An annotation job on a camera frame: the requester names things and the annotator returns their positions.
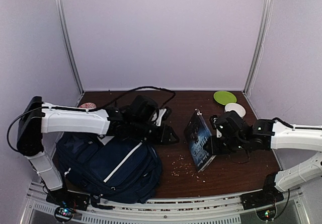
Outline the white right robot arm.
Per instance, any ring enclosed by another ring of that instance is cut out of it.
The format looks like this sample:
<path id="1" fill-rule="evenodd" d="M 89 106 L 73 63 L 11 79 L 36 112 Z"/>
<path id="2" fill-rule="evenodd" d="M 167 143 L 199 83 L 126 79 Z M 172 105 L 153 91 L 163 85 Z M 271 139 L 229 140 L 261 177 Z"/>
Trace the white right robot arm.
<path id="1" fill-rule="evenodd" d="M 258 193 L 261 204 L 269 204 L 277 197 L 277 192 L 285 192 L 321 176 L 321 126 L 289 124 L 278 117 L 258 119 L 249 126 L 235 111 L 213 115 L 210 123 L 220 136 L 212 137 L 205 150 L 215 156 L 241 150 L 247 153 L 279 149 L 315 152 L 292 168 L 268 175 L 263 190 Z"/>

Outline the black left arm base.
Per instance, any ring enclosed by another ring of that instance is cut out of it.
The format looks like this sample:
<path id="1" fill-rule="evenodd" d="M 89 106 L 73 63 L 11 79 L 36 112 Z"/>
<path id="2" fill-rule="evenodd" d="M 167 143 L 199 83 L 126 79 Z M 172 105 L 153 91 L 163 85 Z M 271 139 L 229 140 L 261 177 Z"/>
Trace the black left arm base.
<path id="1" fill-rule="evenodd" d="M 44 188 L 46 188 L 47 191 L 47 202 L 68 208 L 72 211 L 86 211 L 90 203 L 89 195 L 69 191 L 64 180 L 62 182 L 62 188 L 60 189 L 50 190 L 47 185 L 44 185 Z"/>

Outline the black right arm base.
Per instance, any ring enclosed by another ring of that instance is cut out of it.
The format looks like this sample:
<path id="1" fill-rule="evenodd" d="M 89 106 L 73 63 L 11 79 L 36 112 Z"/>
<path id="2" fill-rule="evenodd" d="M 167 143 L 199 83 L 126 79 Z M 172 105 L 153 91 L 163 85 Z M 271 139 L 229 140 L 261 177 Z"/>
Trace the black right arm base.
<path id="1" fill-rule="evenodd" d="M 244 210 L 258 208 L 284 200 L 283 192 L 276 187 L 277 172 L 269 174 L 264 181 L 262 190 L 242 194 L 240 196 Z"/>

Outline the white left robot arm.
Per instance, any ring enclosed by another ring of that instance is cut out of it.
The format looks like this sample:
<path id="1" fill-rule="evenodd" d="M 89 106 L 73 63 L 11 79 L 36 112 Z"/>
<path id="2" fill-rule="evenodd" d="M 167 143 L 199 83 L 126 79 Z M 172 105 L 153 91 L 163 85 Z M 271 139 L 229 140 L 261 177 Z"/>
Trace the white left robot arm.
<path id="1" fill-rule="evenodd" d="M 130 105 L 117 108 L 116 102 L 122 97 L 144 88 L 128 90 L 105 105 L 90 109 L 53 105 L 35 96 L 25 111 L 8 126 L 11 130 L 18 123 L 17 143 L 10 148 L 29 160 L 46 187 L 53 191 L 53 198 L 60 205 L 67 206 L 72 202 L 72 194 L 64 188 L 63 177 L 45 151 L 43 134 L 81 132 L 131 137 L 157 145 L 178 143 L 180 139 L 173 128 L 164 123 L 172 113 L 166 105 L 176 95 L 175 91 L 154 87 L 154 90 L 172 94 L 161 106 L 147 96 L 138 95 Z"/>

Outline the dark Wuthering Heights book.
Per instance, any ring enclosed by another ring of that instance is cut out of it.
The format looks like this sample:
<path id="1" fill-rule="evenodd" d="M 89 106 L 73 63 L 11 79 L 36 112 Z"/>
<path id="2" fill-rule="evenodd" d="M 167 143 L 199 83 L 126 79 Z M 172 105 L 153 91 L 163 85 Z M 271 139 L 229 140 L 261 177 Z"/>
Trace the dark Wuthering Heights book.
<path id="1" fill-rule="evenodd" d="M 184 136 L 197 172 L 203 172 L 215 159 L 215 155 L 211 155 L 204 149 L 212 133 L 199 109 L 194 110 L 184 129 Z"/>

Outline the navy blue backpack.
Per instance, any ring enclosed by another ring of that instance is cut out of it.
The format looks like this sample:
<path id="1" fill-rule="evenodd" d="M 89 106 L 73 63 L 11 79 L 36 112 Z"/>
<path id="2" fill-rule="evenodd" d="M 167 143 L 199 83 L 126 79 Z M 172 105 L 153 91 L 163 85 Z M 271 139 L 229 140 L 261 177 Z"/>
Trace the navy blue backpack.
<path id="1" fill-rule="evenodd" d="M 65 133 L 56 143 L 58 169 L 73 186 L 120 203 L 154 197 L 163 166 L 153 146 L 131 138 L 102 143 L 89 133 Z"/>

